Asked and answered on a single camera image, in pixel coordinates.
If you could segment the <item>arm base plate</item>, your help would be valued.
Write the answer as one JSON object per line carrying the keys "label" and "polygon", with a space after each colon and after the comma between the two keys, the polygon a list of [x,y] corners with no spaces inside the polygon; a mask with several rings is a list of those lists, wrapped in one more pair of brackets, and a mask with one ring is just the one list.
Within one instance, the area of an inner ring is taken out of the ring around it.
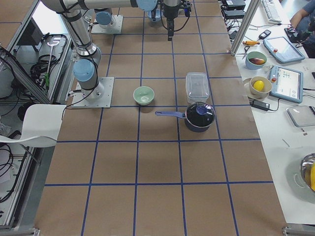
{"label": "arm base plate", "polygon": [[92,34],[121,34],[123,15],[96,14]]}
{"label": "arm base plate", "polygon": [[110,108],[114,87],[114,77],[99,77],[98,86],[90,94],[90,91],[81,90],[77,82],[76,89],[80,92],[73,95],[72,108]]}

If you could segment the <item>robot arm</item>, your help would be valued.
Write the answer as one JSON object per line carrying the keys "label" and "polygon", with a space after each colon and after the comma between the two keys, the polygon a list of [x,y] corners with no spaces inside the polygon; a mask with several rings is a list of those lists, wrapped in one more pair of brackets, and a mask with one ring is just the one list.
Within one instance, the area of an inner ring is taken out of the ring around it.
{"label": "robot arm", "polygon": [[[182,30],[190,19],[191,3],[188,0],[163,0],[161,2],[163,15],[166,18],[167,40],[171,41],[174,32]],[[175,30],[174,19],[178,17],[179,10],[183,9],[187,17],[182,27]]]}
{"label": "robot arm", "polygon": [[156,0],[44,0],[43,4],[61,15],[65,26],[74,40],[76,52],[83,59],[100,55],[99,48],[92,42],[83,20],[82,10],[115,7],[139,7],[143,11],[153,10]]}

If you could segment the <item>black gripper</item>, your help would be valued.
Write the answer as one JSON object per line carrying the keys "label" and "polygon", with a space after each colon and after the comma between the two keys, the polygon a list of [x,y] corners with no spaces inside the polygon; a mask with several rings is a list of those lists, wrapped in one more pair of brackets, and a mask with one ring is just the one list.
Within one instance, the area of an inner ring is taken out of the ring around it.
{"label": "black gripper", "polygon": [[[189,0],[181,0],[181,9],[184,11],[186,17],[191,15],[191,2]],[[167,40],[171,41],[174,36],[174,20],[167,19]]]}

